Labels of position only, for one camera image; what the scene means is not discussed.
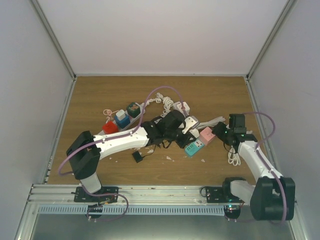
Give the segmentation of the teal power strip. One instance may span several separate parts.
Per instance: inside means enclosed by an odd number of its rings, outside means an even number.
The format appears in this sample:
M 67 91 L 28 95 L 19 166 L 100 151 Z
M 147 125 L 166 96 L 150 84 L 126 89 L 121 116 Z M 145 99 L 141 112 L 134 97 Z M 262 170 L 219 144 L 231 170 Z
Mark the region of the teal power strip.
M 197 139 L 196 141 L 190 143 L 188 146 L 185 147 L 184 151 L 188 157 L 194 156 L 200 149 L 202 149 L 205 144 Z

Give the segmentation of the pink cube socket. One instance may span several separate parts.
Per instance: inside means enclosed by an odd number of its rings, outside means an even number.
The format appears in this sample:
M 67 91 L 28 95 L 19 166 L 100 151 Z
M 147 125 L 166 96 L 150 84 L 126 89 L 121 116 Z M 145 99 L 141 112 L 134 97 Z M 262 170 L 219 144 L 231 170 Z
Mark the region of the pink cube socket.
M 199 140 L 207 146 L 209 143 L 213 141 L 213 139 L 216 137 L 215 134 L 212 133 L 212 129 L 210 127 L 204 128 L 200 133 L 199 133 Z

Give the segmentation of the white cube socket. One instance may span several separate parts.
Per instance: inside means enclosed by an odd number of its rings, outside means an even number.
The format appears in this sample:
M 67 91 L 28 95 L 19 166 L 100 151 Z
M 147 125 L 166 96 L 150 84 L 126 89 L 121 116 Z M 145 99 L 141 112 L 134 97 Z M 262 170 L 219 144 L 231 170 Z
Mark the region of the white cube socket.
M 174 110 L 180 111 L 182 114 L 189 115 L 190 113 L 190 107 L 185 101 L 183 104 L 180 101 L 174 102 L 172 107 Z

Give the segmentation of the black charger plug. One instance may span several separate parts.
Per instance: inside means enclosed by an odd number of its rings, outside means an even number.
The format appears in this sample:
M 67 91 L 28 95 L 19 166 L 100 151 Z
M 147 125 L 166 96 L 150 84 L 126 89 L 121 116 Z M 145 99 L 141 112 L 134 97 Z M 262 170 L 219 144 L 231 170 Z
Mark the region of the black charger plug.
M 144 158 L 152 155 L 154 152 L 155 152 L 155 149 L 156 149 L 156 145 L 154 145 L 153 148 L 149 148 L 149 147 L 146 147 L 145 149 L 147 149 L 147 152 L 146 153 L 142 153 L 140 152 L 141 148 L 140 147 L 135 147 L 133 150 L 134 152 L 131 154 L 134 161 L 136 163 L 140 163 Z

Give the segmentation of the white charger plug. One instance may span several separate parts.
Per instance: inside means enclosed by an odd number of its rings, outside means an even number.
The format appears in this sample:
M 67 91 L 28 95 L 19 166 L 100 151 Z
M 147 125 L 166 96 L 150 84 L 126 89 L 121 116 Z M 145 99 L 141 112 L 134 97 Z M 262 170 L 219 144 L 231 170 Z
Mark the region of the white charger plug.
M 122 121 L 123 119 L 126 118 L 126 113 L 123 109 L 119 110 L 117 113 L 116 113 L 116 117 L 119 121 Z

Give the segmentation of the red cube socket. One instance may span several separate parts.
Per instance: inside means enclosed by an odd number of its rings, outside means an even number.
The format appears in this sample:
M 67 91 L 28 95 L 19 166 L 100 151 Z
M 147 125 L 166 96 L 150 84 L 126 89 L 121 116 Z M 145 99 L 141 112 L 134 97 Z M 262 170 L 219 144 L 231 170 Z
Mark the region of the red cube socket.
M 102 130 L 106 135 L 117 133 L 119 131 L 118 126 L 115 123 L 113 123 L 112 121 L 105 123 L 102 126 Z

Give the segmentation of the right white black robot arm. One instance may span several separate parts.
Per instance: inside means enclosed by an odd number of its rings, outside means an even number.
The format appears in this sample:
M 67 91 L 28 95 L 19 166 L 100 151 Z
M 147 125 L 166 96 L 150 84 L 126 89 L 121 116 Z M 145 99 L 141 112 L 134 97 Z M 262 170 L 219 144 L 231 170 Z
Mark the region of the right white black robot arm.
M 243 158 L 255 179 L 255 185 L 242 177 L 227 177 L 222 183 L 221 196 L 227 203 L 242 201 L 250 206 L 257 221 L 290 221 L 294 217 L 296 185 L 284 177 L 262 152 L 261 142 L 247 132 L 244 114 L 229 115 L 229 124 L 219 122 L 212 133 L 225 146 Z

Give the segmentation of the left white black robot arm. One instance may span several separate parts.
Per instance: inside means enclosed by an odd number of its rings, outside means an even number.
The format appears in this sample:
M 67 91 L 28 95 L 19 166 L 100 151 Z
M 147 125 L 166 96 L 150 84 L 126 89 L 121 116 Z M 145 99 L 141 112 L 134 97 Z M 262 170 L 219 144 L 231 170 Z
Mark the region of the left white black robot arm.
M 199 121 L 173 110 L 166 116 L 157 116 L 132 129 L 105 135 L 82 132 L 66 151 L 72 174 L 84 187 L 86 197 L 98 202 L 103 197 L 101 181 L 97 175 L 99 161 L 128 149 L 158 146 L 175 142 L 181 149 L 199 137 Z

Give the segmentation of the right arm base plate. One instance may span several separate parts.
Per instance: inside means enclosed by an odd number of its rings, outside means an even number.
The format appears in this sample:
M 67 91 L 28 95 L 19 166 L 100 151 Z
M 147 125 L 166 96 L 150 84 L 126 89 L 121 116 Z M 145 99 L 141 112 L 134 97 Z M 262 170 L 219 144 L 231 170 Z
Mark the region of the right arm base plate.
M 230 193 L 225 193 L 222 186 L 202 186 L 200 195 L 209 204 L 223 204 L 224 217 L 228 221 L 237 222 L 245 202 Z

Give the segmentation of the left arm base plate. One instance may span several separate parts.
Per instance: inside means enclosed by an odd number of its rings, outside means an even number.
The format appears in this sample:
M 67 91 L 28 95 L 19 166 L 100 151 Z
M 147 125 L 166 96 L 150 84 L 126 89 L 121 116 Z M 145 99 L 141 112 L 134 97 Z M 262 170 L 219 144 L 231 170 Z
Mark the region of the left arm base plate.
M 85 192 L 83 187 L 79 186 L 72 191 L 74 196 L 73 201 L 75 203 L 89 203 L 88 215 L 94 219 L 102 216 L 103 206 L 106 204 L 113 204 L 118 201 L 118 197 L 114 195 L 101 196 L 103 194 L 118 194 L 119 188 L 117 186 L 103 186 L 100 190 L 92 195 Z

